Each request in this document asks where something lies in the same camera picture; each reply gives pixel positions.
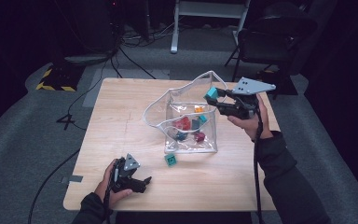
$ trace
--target transparent plastic bag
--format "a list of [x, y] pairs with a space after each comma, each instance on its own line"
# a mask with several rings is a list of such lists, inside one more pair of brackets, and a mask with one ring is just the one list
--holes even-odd
[[217, 152], [216, 108], [203, 98], [212, 86], [227, 89], [209, 71], [181, 88], [168, 89], [145, 110], [145, 123], [165, 134], [165, 153]]

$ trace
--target gray mat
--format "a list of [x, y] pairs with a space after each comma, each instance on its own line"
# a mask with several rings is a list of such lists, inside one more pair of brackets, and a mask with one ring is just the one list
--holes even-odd
[[[152, 78], [142, 69], [118, 69], [118, 72], [123, 78]], [[157, 69], [148, 70], [147, 72], [150, 73], [156, 79], [170, 79], [170, 70]], [[94, 107], [95, 102], [97, 101], [98, 92], [100, 92], [101, 84], [103, 83], [103, 80], [107, 77], [119, 77], [119, 75], [114, 69], [97, 69], [91, 81], [91, 84], [89, 85], [89, 92], [84, 99], [84, 107]]]

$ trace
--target black chair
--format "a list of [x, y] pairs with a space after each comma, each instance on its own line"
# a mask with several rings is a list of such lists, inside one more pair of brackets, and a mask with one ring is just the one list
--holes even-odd
[[279, 2], [264, 9], [263, 16], [238, 33], [238, 46], [234, 49], [225, 66], [231, 59], [237, 59], [232, 82], [235, 81], [240, 61], [245, 63], [277, 65], [279, 76], [274, 99], [290, 78], [288, 69], [296, 56], [299, 44], [317, 28], [317, 22], [301, 7], [289, 2]]

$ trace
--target dark background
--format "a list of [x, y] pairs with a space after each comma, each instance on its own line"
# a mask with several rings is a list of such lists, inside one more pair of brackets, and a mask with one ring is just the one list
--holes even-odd
[[[273, 1], [253, 2], [247, 21], [256, 18], [262, 7]], [[172, 2], [161, 4], [159, 0], [151, 0], [149, 4], [154, 25], [171, 22]], [[26, 78], [54, 61], [52, 55], [87, 52], [69, 29], [68, 22], [79, 35], [82, 33], [79, 30], [84, 28], [76, 24], [76, 17], [81, 15], [74, 16], [70, 1], [60, 1], [68, 21], [53, 1], [44, 1], [39, 6], [45, 9], [46, 14], [40, 18], [50, 22], [52, 39], [43, 36], [48, 27], [41, 23], [40, 14], [28, 1], [0, 0], [0, 117], [27, 93]], [[55, 54], [46, 48], [54, 44]], [[310, 82], [305, 95], [358, 180], [358, 1], [337, 1], [331, 19], [314, 44], [300, 72]]]

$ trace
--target wooden table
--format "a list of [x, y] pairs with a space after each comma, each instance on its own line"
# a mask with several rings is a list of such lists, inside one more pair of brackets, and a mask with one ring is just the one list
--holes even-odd
[[[141, 167], [133, 178], [152, 176], [145, 193], [133, 193], [117, 204], [118, 211], [255, 211], [254, 144], [243, 130], [216, 111], [217, 153], [175, 155], [177, 164], [164, 160], [163, 133], [145, 124], [143, 113], [167, 89], [188, 81], [106, 78], [91, 115], [63, 206], [79, 210], [82, 199], [93, 192], [114, 158], [130, 153]], [[236, 83], [227, 83], [230, 89]], [[269, 100], [272, 130], [279, 126]], [[259, 169], [262, 210], [275, 210], [262, 183]]]

